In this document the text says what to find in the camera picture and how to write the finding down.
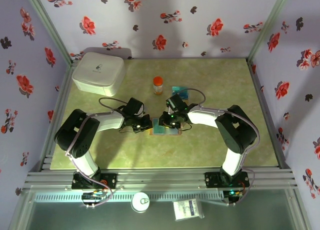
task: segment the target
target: orange bottle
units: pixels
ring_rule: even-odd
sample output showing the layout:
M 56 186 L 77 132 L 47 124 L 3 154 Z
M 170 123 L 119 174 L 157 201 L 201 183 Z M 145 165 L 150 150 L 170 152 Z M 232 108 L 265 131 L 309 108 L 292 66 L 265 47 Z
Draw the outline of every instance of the orange bottle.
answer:
M 153 78 L 153 91 L 155 94 L 162 94 L 164 80 L 160 76 Z

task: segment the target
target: floral wallpaper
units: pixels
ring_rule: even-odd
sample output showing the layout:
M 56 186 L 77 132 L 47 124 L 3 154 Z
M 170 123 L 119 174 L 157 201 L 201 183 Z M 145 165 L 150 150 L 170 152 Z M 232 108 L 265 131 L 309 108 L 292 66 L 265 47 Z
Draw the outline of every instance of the floral wallpaper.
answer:
M 27 173 L 39 163 L 67 64 L 28 0 L 5 0 L 0 11 L 0 202 L 6 206 L 0 229 L 6 230 Z
M 312 229 L 320 220 L 319 0 L 288 0 L 252 63 Z
M 276 0 L 40 1 L 71 59 L 132 59 L 247 57 Z

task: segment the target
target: small box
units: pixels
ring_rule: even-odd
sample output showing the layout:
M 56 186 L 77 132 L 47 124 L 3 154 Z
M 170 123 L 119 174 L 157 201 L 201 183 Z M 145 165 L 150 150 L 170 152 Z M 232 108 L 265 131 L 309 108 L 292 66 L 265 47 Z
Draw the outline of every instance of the small box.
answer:
M 114 96 L 125 77 L 124 60 L 119 57 L 88 52 L 72 74 L 79 90 Z

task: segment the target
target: workbench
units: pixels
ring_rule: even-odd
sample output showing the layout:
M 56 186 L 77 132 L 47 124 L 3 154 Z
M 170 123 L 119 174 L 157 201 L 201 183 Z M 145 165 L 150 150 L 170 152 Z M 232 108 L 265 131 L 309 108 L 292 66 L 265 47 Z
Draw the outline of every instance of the workbench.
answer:
M 151 117 L 166 111 L 166 99 L 172 86 L 196 88 L 206 95 L 204 107 L 226 109 L 236 104 L 248 115 L 260 132 L 261 141 L 245 161 L 247 166 L 278 165 L 259 100 L 245 59 L 146 59 L 125 60 L 126 75 L 114 98 L 129 101 L 134 97 L 145 105 Z M 153 92 L 153 78 L 163 78 L 163 94 Z M 74 109 L 87 113 L 106 112 L 98 103 L 103 96 L 83 92 L 71 84 L 62 122 Z M 199 103 L 202 96 L 189 91 L 189 103 Z M 117 108 L 112 100 L 105 105 Z M 150 136 L 142 133 L 119 133 L 111 129 L 96 133 L 90 152 L 102 169 L 219 167 L 227 147 L 218 129 L 193 125 L 178 136 Z M 74 169 L 65 152 L 55 147 L 52 170 Z

